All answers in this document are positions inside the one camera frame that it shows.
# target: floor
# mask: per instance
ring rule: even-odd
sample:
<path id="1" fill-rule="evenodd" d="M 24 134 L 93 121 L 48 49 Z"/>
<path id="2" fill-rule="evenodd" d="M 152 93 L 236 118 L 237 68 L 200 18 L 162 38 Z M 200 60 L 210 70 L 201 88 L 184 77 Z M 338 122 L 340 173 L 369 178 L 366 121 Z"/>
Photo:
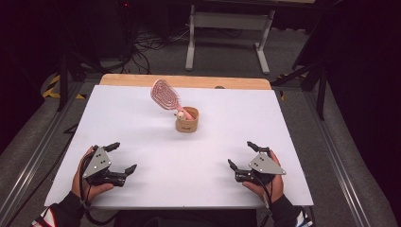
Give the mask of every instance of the floor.
<path id="1" fill-rule="evenodd" d="M 184 70 L 187 47 L 185 31 L 171 37 L 172 42 L 166 46 L 157 46 L 156 43 L 152 44 L 154 48 L 138 46 L 143 55 L 133 54 L 135 62 L 130 61 L 124 69 L 113 71 L 146 74 L 149 69 L 154 75 L 265 78 L 274 81 L 280 74 L 292 71 L 291 66 L 307 37 L 302 30 L 273 29 L 265 47 L 270 67 L 267 76 L 260 72 L 253 48 L 259 38 L 258 33 L 216 29 L 197 31 L 194 69 L 191 72 Z M 115 64 L 115 61 L 107 60 L 102 64 L 106 67 Z M 55 76 L 49 75 L 43 90 Z M 70 81 L 70 94 L 75 91 L 86 98 L 71 98 L 61 112 L 57 112 L 59 100 L 47 97 L 43 106 L 32 115 L 0 156 L 0 171 L 7 173 L 0 176 L 0 201 L 4 203 L 0 214 L 10 218 L 17 203 L 18 207 L 23 206 L 10 226 L 27 225 L 44 210 L 45 197 L 61 162 L 55 163 L 59 157 L 62 159 L 63 149 L 71 136 L 65 131 L 79 123 L 92 89 L 99 83 L 100 77 L 93 73 L 88 74 L 83 83 Z M 323 113 L 325 119 L 321 121 L 314 110 L 316 89 L 303 92 L 299 88 L 300 81 L 294 79 L 273 89 L 315 203 L 313 213 L 316 225 L 397 226 L 388 201 L 358 154 L 329 86 Z M 100 125 L 96 130 L 104 129 Z M 27 164 L 34 160 L 33 154 L 40 152 L 41 158 L 35 159 L 36 167 L 31 168 L 27 174 Z M 46 176 L 54 164 L 55 168 Z M 25 182 L 23 185 L 26 187 L 21 190 L 14 187 L 21 181 Z M 39 184 L 30 200 L 22 205 Z M 113 212 L 95 210 L 93 216 L 106 219 Z M 259 222 L 264 212 L 258 211 Z M 81 226 L 93 224 L 84 218 Z"/>

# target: human hand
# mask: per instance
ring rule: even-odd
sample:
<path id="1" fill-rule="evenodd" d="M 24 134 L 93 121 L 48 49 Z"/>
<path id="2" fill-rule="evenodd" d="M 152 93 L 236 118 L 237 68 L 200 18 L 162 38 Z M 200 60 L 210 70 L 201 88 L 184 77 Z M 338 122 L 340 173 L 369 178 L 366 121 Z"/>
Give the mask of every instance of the human hand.
<path id="1" fill-rule="evenodd" d="M 274 152 L 270 151 L 271 159 L 280 166 L 280 162 L 277 159 L 277 156 Z M 259 196 L 260 200 L 264 201 L 263 194 L 265 194 L 265 190 L 261 185 L 256 185 L 250 182 L 243 182 L 242 185 L 250 189 L 253 193 Z M 274 203 L 278 199 L 280 199 L 284 195 L 284 183 L 281 175 L 276 175 L 274 179 L 266 185 L 269 193 L 271 194 L 271 203 Z"/>
<path id="2" fill-rule="evenodd" d="M 83 155 L 82 159 L 81 159 L 80 162 L 79 162 L 77 172 L 76 172 L 76 174 L 75 174 L 75 176 L 74 176 L 73 186 L 72 186 L 72 188 L 71 188 L 71 191 L 72 191 L 75 195 L 77 195 L 79 198 L 80 198 L 80 191 L 79 191 L 79 169 L 80 169 L 80 166 L 82 165 L 82 161 L 83 161 L 83 159 L 85 158 L 85 156 L 88 155 L 89 153 L 91 153 L 92 151 L 94 151 L 94 148 L 93 148 L 93 147 L 90 147 L 90 148 L 86 151 L 85 155 Z M 82 186 L 83 186 L 83 188 L 84 188 L 84 189 L 83 189 L 83 192 L 84 192 L 83 195 L 84 195 L 85 198 L 80 198 L 80 199 L 81 199 L 81 200 L 87 200 L 89 203 L 92 203 L 92 201 L 94 200 L 94 198 L 95 198 L 97 195 L 99 195 L 99 194 L 101 194 L 101 193 L 103 193 L 103 192 L 112 190 L 112 189 L 114 188 L 114 185 L 113 185 L 112 183 L 104 183 L 104 184 L 98 185 L 98 186 L 92 185 L 92 186 L 90 187 L 90 185 L 89 185 L 85 180 L 83 181 Z"/>

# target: white table leg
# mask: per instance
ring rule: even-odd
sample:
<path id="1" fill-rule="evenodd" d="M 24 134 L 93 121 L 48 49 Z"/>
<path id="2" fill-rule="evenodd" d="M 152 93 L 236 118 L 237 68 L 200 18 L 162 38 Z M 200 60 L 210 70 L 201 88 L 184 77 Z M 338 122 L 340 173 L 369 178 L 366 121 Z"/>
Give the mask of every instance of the white table leg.
<path id="1" fill-rule="evenodd" d="M 191 6 L 191 15 L 189 16 L 189 44 L 188 52 L 186 53 L 186 64 L 185 70 L 191 71 L 194 65 L 194 54 L 195 54 L 195 6 Z"/>
<path id="2" fill-rule="evenodd" d="M 275 12 L 274 10 L 271 10 L 269 12 L 269 17 L 266 19 L 266 23 L 263 27 L 262 38 L 260 40 L 260 43 L 254 44 L 263 74 L 268 74 L 270 72 L 268 63 L 266 62 L 265 52 L 263 51 L 263 49 L 265 48 L 265 43 L 266 40 L 268 39 L 271 23 L 273 22 L 274 12 Z"/>

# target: white tabletop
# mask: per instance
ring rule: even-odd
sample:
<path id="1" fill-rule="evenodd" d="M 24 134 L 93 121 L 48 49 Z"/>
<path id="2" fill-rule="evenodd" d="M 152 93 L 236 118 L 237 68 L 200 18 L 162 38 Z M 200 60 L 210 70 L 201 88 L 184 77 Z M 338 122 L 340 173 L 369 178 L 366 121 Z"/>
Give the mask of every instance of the white tabletop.
<path id="1" fill-rule="evenodd" d="M 149 87 L 97 85 L 62 161 L 45 205 L 61 201 L 71 189 L 80 158 L 88 147 L 120 142 L 108 153 L 110 171 L 138 164 L 123 187 L 96 198 L 94 207 L 255 208 L 254 193 L 235 181 L 231 159 L 239 168 L 256 153 L 252 141 L 270 147 L 287 172 L 285 194 L 294 205 L 313 205 L 276 95 L 267 90 L 175 88 L 183 106 L 199 110 L 194 133 L 175 130 L 174 111 L 150 97 Z"/>

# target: pink hairbrush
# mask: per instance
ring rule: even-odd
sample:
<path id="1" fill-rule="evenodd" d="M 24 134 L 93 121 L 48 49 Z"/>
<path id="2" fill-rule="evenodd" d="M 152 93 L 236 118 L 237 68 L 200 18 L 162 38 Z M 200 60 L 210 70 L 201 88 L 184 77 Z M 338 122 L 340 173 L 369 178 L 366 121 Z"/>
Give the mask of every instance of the pink hairbrush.
<path id="1" fill-rule="evenodd" d="M 168 85 L 164 79 L 157 79 L 150 91 L 150 96 L 165 110 L 177 110 L 185 114 L 186 120 L 194 120 L 181 105 L 177 93 Z"/>

